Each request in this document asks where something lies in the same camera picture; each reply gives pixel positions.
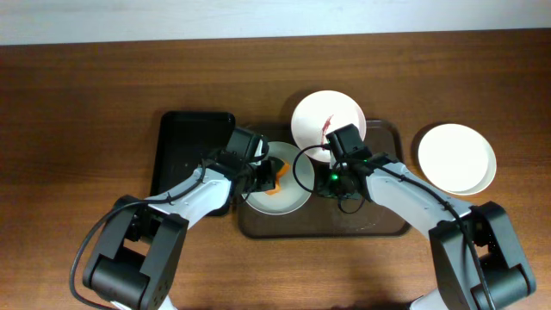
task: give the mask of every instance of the black cable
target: black cable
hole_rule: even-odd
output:
[[[75,274],[77,273],[77,266],[78,266],[78,262],[80,261],[80,257],[83,255],[84,253],[84,250],[86,249],[86,245],[88,245],[88,243],[90,242],[90,240],[92,239],[92,237],[94,236],[94,234],[96,234],[97,230],[100,229],[100,227],[108,220],[110,220],[113,216],[117,215],[120,211],[124,210],[124,209],[127,209],[127,208],[132,208],[132,207],[137,207],[137,206],[143,206],[143,205],[146,205],[147,202],[145,201],[135,201],[135,202],[130,202],[120,208],[116,208],[116,209],[112,209],[111,211],[107,212],[93,227],[92,229],[90,229],[90,231],[88,232],[88,234],[86,235],[86,237],[84,237],[84,241],[83,243],[80,245],[80,247],[78,248],[78,251],[77,251],[77,255],[75,256],[75,259],[73,260],[72,262],[72,266],[71,266],[71,273],[69,275],[69,289],[71,290],[71,293],[72,295],[80,302],[82,302],[84,305],[87,305],[87,306],[90,306],[90,307],[94,307],[96,309],[108,309],[108,310],[118,310],[117,308],[112,308],[112,307],[106,307],[104,305],[101,305],[101,304],[98,304],[98,303],[95,303],[94,301],[90,301],[86,298],[84,298],[82,295],[80,295],[78,292],[77,292],[77,289],[75,288]]]
[[[201,175],[193,185],[191,185],[190,187],[188,187],[186,190],[184,190],[182,193],[178,195],[175,195],[175,196],[168,195],[164,199],[157,199],[157,200],[150,199],[150,200],[146,200],[145,202],[151,203],[151,204],[162,204],[162,203],[170,203],[170,202],[173,202],[174,200],[178,200],[184,197],[185,195],[189,194],[192,190],[194,190],[197,186],[199,186],[199,184],[203,182],[206,172],[207,172],[207,164],[205,162],[205,159],[201,159]]]
[[[336,174],[335,172],[335,169],[337,168],[338,165],[341,166],[341,170],[343,171],[344,170],[344,166],[343,164],[347,164],[347,162],[356,162],[359,164],[360,163],[360,160],[358,159],[351,159],[351,158],[340,158],[338,159],[337,161],[335,161],[335,164],[331,167],[331,174]]]
[[[341,205],[342,199],[340,197],[338,197],[337,201],[338,201],[337,202],[338,209],[341,210],[342,213],[344,213],[344,214],[354,214],[354,213],[360,211],[360,209],[363,207],[363,203],[365,202],[365,197],[362,199],[362,202],[360,202],[360,206],[352,212],[344,211],[343,206]]]
[[[251,186],[249,187],[249,190],[247,190],[247,195],[245,196],[245,198],[243,199],[243,201],[241,201],[240,203],[238,203],[236,206],[241,206],[243,205],[244,203],[247,202],[247,199],[249,199],[249,196],[251,196],[251,193],[253,191],[253,189],[255,188],[255,186],[257,185],[257,176],[256,176],[256,172],[255,170],[251,167],[251,164],[247,164],[247,167],[249,167],[249,169],[251,169],[251,174],[253,175],[253,178],[254,178],[254,181],[252,182]],[[247,181],[245,181],[245,184],[247,184],[250,180],[249,176],[246,176],[247,177]]]
[[[465,228],[465,225],[463,224],[463,220],[459,216],[459,214],[454,210],[454,208],[449,204],[449,202],[445,201],[441,196],[439,196],[437,193],[435,193],[432,189],[429,189],[426,185],[419,183],[415,180],[412,180],[409,177],[406,177],[404,175],[400,175],[399,173],[396,173],[392,170],[389,170],[379,164],[371,163],[369,161],[363,161],[359,159],[339,159],[335,165],[337,165],[339,162],[341,163],[357,163],[357,164],[365,164],[368,166],[371,166],[372,168],[379,169],[381,171],[386,172],[387,174],[396,177],[400,179],[401,181],[408,182],[409,184],[415,185],[419,187],[420,189],[427,192],[429,195],[433,196],[440,204],[444,206],[444,208],[452,214],[452,216],[455,218],[455,221],[457,222],[459,229],[461,230],[461,233],[463,234],[463,238],[465,238],[465,241],[467,243],[468,249],[471,252],[471,256],[474,261],[474,267],[476,268],[476,272],[479,276],[480,283],[482,284],[482,289],[484,290],[484,295],[488,301],[488,305],[491,310],[495,310],[496,306],[493,303],[492,295],[490,293],[490,289],[488,288],[488,283],[486,281],[486,277],[484,276],[484,271],[482,270],[482,266],[480,265],[480,259],[478,257],[478,254],[476,253],[476,249],[474,248],[474,242],[469,236],[467,229]]]
[[[304,152],[306,152],[306,151],[308,151],[308,150],[312,150],[313,148],[316,148],[316,147],[321,147],[321,148],[327,150],[327,149],[328,149],[328,146],[329,146],[329,144],[305,147],[305,148],[303,148],[302,150],[300,150],[300,152],[298,153],[298,155],[294,158],[294,162],[293,162],[293,177],[294,177],[294,180],[299,184],[299,186],[302,187],[302,189],[304,189],[304,190],[307,191],[308,193],[317,194],[316,192],[314,192],[313,189],[307,188],[306,186],[304,186],[304,185],[300,182],[299,178],[298,178],[297,175],[296,175],[296,163],[299,161],[300,155],[302,155]]]
[[[122,207],[119,207],[119,208],[114,208],[112,210],[110,210],[109,212],[107,212],[91,229],[90,231],[88,232],[88,234],[86,234],[86,237],[84,237],[84,240],[82,242],[82,244],[80,245],[80,247],[78,248],[78,251],[77,251],[77,255],[75,256],[75,259],[73,260],[72,262],[72,266],[71,266],[71,273],[69,275],[69,289],[71,290],[71,294],[73,295],[73,297],[75,297],[78,301],[82,302],[84,305],[87,305],[87,306],[90,306],[90,307],[93,307],[93,308],[96,308],[96,309],[102,309],[102,310],[118,310],[117,308],[113,308],[113,307],[107,307],[107,306],[104,306],[104,305],[101,305],[101,304],[98,304],[94,301],[90,301],[86,298],[84,298],[82,295],[80,295],[78,292],[77,292],[77,289],[75,287],[75,275],[77,273],[77,267],[78,267],[78,262],[80,261],[80,258],[82,257],[83,253],[84,253],[84,250],[86,249],[86,246],[88,245],[88,243],[92,240],[92,237],[94,237],[94,234],[96,234],[96,232],[98,231],[98,229],[100,229],[100,227],[105,223],[107,222],[108,220],[111,220],[111,218],[113,218],[115,215],[117,215],[120,211],[122,210],[125,210],[125,209],[128,209],[128,208],[136,208],[136,207],[140,207],[140,206],[146,206],[148,204],[160,204],[160,203],[170,203],[170,202],[173,202],[174,200],[176,199],[180,199],[182,198],[183,196],[187,195],[189,192],[191,192],[193,189],[195,189],[197,186],[199,186],[199,184],[201,184],[203,182],[203,179],[205,177],[205,173],[206,173],[206,170],[207,170],[207,167],[206,167],[206,164],[205,164],[205,160],[202,160],[201,161],[201,167],[202,167],[202,172],[201,172],[201,176],[197,179],[197,181],[191,185],[189,188],[187,188],[186,190],[184,190],[182,193],[178,194],[178,195],[175,195],[175,196],[170,196],[168,195],[167,198],[163,199],[163,200],[141,200],[141,201],[134,201],[134,202],[130,202]]]

